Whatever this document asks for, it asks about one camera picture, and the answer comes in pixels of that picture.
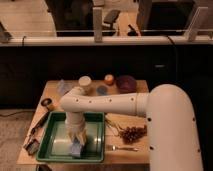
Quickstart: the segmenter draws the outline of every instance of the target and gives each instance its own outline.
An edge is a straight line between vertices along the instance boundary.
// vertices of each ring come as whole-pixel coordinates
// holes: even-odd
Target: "wooden table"
[[[70,85],[78,85],[77,81],[67,81]],[[58,81],[48,81],[41,99],[51,98],[55,106],[55,110],[62,111],[59,106],[60,96],[57,93],[57,83]],[[97,95],[96,88],[100,85],[105,85],[103,81],[93,80],[91,95]],[[118,94],[115,85],[107,86],[108,94]],[[137,92],[148,92],[147,83],[144,80],[137,81]],[[30,125],[28,134],[24,141],[24,144],[27,142],[28,136],[30,134],[31,128],[35,126],[37,121],[46,113],[46,109],[40,105],[40,102],[35,111],[32,123]],[[126,116],[121,114],[112,114],[108,113],[107,118],[115,123],[119,123],[121,127],[126,128],[127,126],[138,126],[143,127],[145,124],[144,118],[139,118],[136,116]],[[44,129],[40,129],[36,135],[37,140],[41,140]],[[117,146],[124,146],[123,141],[120,137],[115,136],[112,129],[106,126],[105,132],[105,144],[113,144]],[[149,163],[149,143],[147,136],[144,136],[140,139],[139,142],[134,143],[132,146],[139,149],[138,152],[128,152],[128,151],[105,151],[105,157],[102,164],[148,164]],[[29,156],[24,148],[21,149],[17,164],[44,164],[36,161],[35,156]]]

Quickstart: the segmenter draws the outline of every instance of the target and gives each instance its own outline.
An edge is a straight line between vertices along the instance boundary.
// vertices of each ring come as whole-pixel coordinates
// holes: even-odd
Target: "floor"
[[[29,109],[1,109],[1,115]],[[29,129],[33,112],[22,112],[9,117],[0,117],[0,171],[32,171],[35,167],[16,164],[24,138]]]
[[[105,0],[104,6],[106,12],[110,9],[133,12],[137,8],[138,4],[133,0]],[[0,21],[13,37],[56,36],[53,19],[47,9],[45,0],[0,0]]]

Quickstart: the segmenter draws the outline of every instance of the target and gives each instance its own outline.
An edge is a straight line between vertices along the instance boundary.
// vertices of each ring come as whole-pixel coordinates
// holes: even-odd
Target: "green tray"
[[[70,138],[65,128],[65,112],[52,112],[36,159],[40,162],[101,162],[104,158],[104,113],[84,113],[86,121],[87,142],[81,158],[68,154]]]

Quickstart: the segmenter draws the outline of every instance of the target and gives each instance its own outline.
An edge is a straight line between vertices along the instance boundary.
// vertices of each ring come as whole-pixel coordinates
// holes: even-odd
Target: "white cup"
[[[89,76],[82,76],[78,80],[78,83],[85,90],[86,94],[88,94],[90,92],[92,80]]]

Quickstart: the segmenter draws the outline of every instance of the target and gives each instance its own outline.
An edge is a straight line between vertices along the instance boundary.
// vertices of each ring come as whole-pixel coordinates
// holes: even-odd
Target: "chair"
[[[93,0],[45,0],[51,12],[57,36],[93,36]],[[103,35],[113,35],[113,24],[120,11],[110,11],[103,26]]]

